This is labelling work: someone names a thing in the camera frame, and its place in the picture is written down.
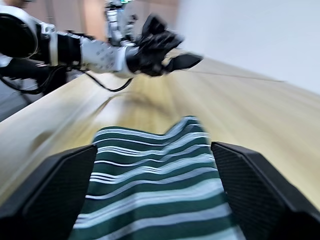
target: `white stripe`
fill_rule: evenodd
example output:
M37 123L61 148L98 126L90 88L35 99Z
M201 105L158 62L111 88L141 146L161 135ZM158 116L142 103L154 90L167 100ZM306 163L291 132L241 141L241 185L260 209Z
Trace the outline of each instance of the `white stripe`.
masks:
M106 142L106 141L122 141L122 142L130 142L135 144L143 144L148 146L165 146L165 144L154 144L154 143L149 143L145 141L135 141L135 140L125 139L125 138L106 138L99 141L95 141L92 144L95 145L95 144Z
M209 136L206 133L190 133L191 136L194 138L208 138ZM128 148L123 148L119 146L105 146L98 148L97 154L101 153L115 153L119 155L125 155L125 156L131 156L131 157L144 157L147 155L165 155L169 151L182 147L185 144L192 142L194 138L191 138L188 134L185 137L182 137L179 142L172 143L166 147L164 147L162 150L147 150L147 151L138 151Z
M152 181L152 180L136 180L136 181L131 181L131 182L127 183L126 185L124 185L122 187L119 187L116 190L114 190L113 192L110 192L108 194L100 195L100 196L86 195L85 198L87 198L87 199L95 199L95 200L110 199L110 198L113 198L113 197L115 197L115 196L125 192L126 190L137 186L137 185L141 185L141 184L154 184L154 185L172 184L172 183L180 182L180 181L183 181L183 180L192 179L192 178L195 178L195 177L200 176L200 175L205 174L205 173L216 172L216 171L217 170L215 168L212 168L212 167L201 167L201 168L193 169L192 171L186 172L186 173L181 174L181 175L168 177L168 178L161 179L161 180L155 180L155 181ZM91 179L90 181L91 182L101 183L101 181L98 180L98 179Z
M207 236L196 236L188 238L179 238L176 240L246 240L244 234L242 233L240 227L231 227L227 230L213 233Z
M92 179L95 179L95 180L102 180L101 182L103 184L119 184L141 174L165 175L175 170L182 169L193 164L212 163L212 162L213 162L213 156L211 154L204 153L195 157L182 158L177 161L170 162L161 167L141 166L120 175L111 175L106 173L93 172L91 174L90 181Z
M146 139L157 139L157 140L169 139L175 136L177 133L179 133L179 131L182 130L182 128L185 126L185 123L188 120L197 121L198 119L196 117L184 117L177 125L171 128L165 135L157 135L157 134L146 133L141 131L117 128L117 129L104 129L104 130L98 131L95 135L95 138L104 134L123 134L123 135L135 135L135 136L143 137Z
M110 165L119 166L119 167L133 167L133 166L144 164L144 163L149 162L149 161L158 162L158 163L164 163L164 162L168 161L172 157L176 157L176 156L180 156L180 155L184 155L184 154L189 154L189 153L191 153L191 152L193 152L193 151L195 151L195 150L197 150L199 148L203 148L203 147L210 147L210 145L207 145L207 144L196 144L196 145L188 147L187 149L185 149L183 151L179 151L179 152L176 152L176 153L165 155L162 158L160 158L160 160L147 158L147 159L143 159L143 160L140 160L140 161L137 161L137 162L134 162L134 163L128 163L128 164L116 163L116 162L113 162L113 161L106 161L106 160L98 160L98 161L95 161L94 163L95 164L110 164Z
M136 192L97 211L79 214L73 228L86 229L108 221L137 208L176 202L200 201L224 191L219 178L207 179L191 187L156 192Z
M139 219L97 240L117 240L145 228L169 226L188 222L208 221L212 219L227 217L230 214L231 209L229 205L225 203L211 209L197 212L178 213L169 216Z
M148 146L166 146L166 145L169 145L169 144L175 144L179 141L181 141L181 139L184 139L184 138L187 138L187 136L190 136L190 137L196 137L196 138L199 138L200 136L204 135L206 138L209 137L209 135L205 132L189 132L187 134L184 134L182 137L180 137L178 140L174 141L174 142L165 142L163 144L155 144L155 143L149 143L149 142L145 142L145 141L137 141L137 140L130 140L130 139L125 139L125 138L105 138L105 139L101 139L101 140L98 140L98 141L95 141L93 142L92 144L98 144L98 143L102 143L102 142L105 142L105 141L123 141L123 142L130 142L130 143L136 143L136 144L142 144L142 145L148 145Z

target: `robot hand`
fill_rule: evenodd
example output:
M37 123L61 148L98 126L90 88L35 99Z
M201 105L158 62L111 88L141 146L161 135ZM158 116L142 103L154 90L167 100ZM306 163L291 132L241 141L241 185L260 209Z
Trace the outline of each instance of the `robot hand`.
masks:
M119 47L86 36L57 32L54 25L41 22L22 9L1 6L0 36L0 53L9 57L32 57L51 66L68 65L83 71L114 73L123 78L139 73L160 76L193 67L202 60L187 54L163 65L167 53L183 39L167 31L166 25L156 16L147 19L138 46Z

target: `white wall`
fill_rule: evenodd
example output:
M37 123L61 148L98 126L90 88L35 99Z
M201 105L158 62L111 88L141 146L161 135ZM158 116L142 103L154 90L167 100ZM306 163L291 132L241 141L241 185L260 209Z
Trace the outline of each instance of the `white wall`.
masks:
M187 50L320 94L319 13L320 0L180 0L177 31Z

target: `wooden table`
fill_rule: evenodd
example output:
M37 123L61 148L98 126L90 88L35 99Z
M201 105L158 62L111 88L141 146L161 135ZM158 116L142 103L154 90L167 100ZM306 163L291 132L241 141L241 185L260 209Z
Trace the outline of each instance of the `wooden table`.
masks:
M125 80L97 75L108 87ZM164 133L197 116L213 141L261 152L320 209L320 96L217 61L139 75L120 93L81 76L0 123L0 204L45 157L106 126Z

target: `person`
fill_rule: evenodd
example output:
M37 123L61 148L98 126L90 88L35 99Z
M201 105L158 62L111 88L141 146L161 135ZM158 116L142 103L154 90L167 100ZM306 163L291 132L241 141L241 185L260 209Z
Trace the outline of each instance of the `person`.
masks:
M25 9L32 0L0 0L1 5L13 6ZM48 78L52 68L46 65L39 66L35 61L29 59L18 59L5 56L0 53L0 75L15 79L34 79L41 86ZM67 82L67 68L57 70L48 87L43 91L46 95L61 87Z

